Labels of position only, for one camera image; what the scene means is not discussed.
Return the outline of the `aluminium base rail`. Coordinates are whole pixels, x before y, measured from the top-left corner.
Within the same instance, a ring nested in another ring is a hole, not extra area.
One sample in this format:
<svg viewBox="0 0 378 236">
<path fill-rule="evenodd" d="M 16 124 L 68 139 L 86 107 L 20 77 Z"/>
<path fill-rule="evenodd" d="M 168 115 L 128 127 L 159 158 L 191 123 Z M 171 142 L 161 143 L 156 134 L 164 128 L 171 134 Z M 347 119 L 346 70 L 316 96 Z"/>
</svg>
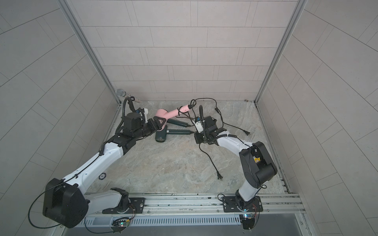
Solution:
<svg viewBox="0 0 378 236">
<path fill-rule="evenodd" d="M 238 206 L 231 194 L 132 194 L 126 200 L 117 201 L 118 193 L 108 196 L 87 195 L 74 206 L 63 203 L 70 211 L 89 216 L 150 217 L 192 216 L 223 214 L 286 214 L 305 213 L 305 207 L 297 194 L 261 194 L 245 207 Z"/>
</svg>

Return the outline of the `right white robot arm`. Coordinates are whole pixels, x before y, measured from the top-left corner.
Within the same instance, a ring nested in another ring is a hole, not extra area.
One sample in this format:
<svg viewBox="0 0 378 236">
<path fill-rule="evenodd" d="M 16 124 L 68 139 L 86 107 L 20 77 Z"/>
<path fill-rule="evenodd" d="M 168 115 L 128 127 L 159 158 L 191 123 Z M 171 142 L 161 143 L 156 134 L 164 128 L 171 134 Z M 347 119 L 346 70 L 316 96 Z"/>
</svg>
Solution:
<svg viewBox="0 0 378 236">
<path fill-rule="evenodd" d="M 251 143 L 243 141 L 230 134 L 225 128 L 218 128 L 216 120 L 210 116 L 195 118 L 196 143 L 206 143 L 224 147 L 240 157 L 245 181 L 236 191 L 235 200 L 225 200 L 225 203 L 235 204 L 240 211 L 252 210 L 257 207 L 257 193 L 264 188 L 277 173 L 277 167 L 262 142 Z"/>
</svg>

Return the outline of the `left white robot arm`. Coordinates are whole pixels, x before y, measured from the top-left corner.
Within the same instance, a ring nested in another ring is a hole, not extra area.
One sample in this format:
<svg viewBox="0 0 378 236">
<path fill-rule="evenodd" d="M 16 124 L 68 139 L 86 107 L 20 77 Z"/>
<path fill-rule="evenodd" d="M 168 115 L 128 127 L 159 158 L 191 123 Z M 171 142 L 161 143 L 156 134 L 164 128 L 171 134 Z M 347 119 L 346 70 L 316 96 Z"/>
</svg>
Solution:
<svg viewBox="0 0 378 236">
<path fill-rule="evenodd" d="M 165 124 L 165 118 L 153 117 L 147 123 L 134 125 L 135 130 L 130 131 L 122 121 L 115 135 L 103 143 L 91 159 L 63 179 L 54 178 L 46 185 L 42 214 L 67 228 L 73 228 L 92 213 L 103 210 L 112 213 L 135 211 L 128 192 L 123 189 L 111 188 L 97 194 L 88 194 L 87 190 L 110 165 L 131 150 L 137 141 L 161 130 Z"/>
</svg>

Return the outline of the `near green hair dryer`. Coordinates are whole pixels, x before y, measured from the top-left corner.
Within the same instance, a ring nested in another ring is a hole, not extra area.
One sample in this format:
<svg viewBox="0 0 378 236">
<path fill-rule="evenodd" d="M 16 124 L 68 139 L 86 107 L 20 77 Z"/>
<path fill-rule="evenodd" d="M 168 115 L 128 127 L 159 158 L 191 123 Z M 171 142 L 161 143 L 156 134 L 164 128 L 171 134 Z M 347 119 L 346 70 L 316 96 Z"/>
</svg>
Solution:
<svg viewBox="0 0 378 236">
<path fill-rule="evenodd" d="M 194 131 L 187 129 L 168 129 L 168 126 L 165 126 L 164 129 L 155 133 L 155 141 L 163 143 L 166 141 L 167 135 L 191 135 L 194 133 Z"/>
</svg>

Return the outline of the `pink hair dryer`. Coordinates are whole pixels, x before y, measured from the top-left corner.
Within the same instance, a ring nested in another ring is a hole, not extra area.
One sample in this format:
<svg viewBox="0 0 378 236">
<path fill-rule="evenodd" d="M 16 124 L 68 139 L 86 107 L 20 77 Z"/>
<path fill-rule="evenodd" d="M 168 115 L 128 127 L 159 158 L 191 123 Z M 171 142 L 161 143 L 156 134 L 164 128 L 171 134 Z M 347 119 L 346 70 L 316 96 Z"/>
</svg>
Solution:
<svg viewBox="0 0 378 236">
<path fill-rule="evenodd" d="M 174 111 L 171 111 L 171 112 L 167 112 L 166 110 L 164 109 L 159 109 L 157 110 L 156 112 L 156 115 L 157 117 L 161 117 L 161 118 L 165 118 L 165 123 L 167 123 L 167 120 L 168 119 L 171 119 L 173 117 L 176 117 L 180 114 L 184 114 L 184 113 L 187 113 L 189 112 L 192 108 L 194 107 L 194 105 L 186 105 L 186 106 L 182 106 Z"/>
</svg>

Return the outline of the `green hair dryer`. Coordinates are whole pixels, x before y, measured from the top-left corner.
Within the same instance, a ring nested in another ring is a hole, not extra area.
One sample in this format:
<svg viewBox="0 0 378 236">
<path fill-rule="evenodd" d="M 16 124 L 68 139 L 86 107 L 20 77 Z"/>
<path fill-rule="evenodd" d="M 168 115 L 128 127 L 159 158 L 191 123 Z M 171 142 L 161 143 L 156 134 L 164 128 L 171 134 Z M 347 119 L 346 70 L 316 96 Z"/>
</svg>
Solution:
<svg viewBox="0 0 378 236">
<path fill-rule="evenodd" d="M 165 126 L 164 129 L 155 133 L 155 141 L 163 143 L 166 141 L 167 135 L 191 135 L 194 133 L 194 131 L 187 129 L 168 129 L 168 126 Z"/>
<path fill-rule="evenodd" d="M 182 122 L 182 121 L 178 121 L 178 120 L 174 120 L 174 119 L 168 119 L 167 123 L 177 125 L 177 126 L 181 126 L 181 127 L 191 127 L 191 125 L 186 123 L 186 122 Z"/>
</svg>

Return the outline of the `black microphone stand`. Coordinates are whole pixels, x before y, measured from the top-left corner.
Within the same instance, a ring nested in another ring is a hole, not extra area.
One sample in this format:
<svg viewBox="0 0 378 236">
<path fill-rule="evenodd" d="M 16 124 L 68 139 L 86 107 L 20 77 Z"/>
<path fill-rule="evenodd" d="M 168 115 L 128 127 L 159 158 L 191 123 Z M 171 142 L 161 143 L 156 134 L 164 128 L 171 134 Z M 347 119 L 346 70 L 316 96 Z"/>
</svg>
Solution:
<svg viewBox="0 0 378 236">
<path fill-rule="evenodd" d="M 131 98 L 132 101 L 135 101 L 137 103 L 141 103 L 141 100 L 139 98 L 135 97 L 134 95 L 131 95 L 130 93 L 127 93 L 125 90 L 123 90 L 121 88 L 116 90 L 116 95 L 119 98 L 129 97 L 129 98 Z"/>
</svg>

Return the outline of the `far green hair dryer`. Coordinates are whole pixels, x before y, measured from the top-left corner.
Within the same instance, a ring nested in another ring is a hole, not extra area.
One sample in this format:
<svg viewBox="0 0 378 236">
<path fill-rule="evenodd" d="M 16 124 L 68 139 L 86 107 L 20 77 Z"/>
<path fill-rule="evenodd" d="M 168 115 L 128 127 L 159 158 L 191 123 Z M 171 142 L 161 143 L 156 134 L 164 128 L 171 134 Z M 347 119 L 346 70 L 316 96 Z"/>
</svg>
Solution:
<svg viewBox="0 0 378 236">
<path fill-rule="evenodd" d="M 182 121 L 178 121 L 178 120 L 174 120 L 174 119 L 168 119 L 167 123 L 177 125 L 177 126 L 181 126 L 181 127 L 191 127 L 191 125 L 186 123 L 186 122 L 182 122 Z"/>
</svg>

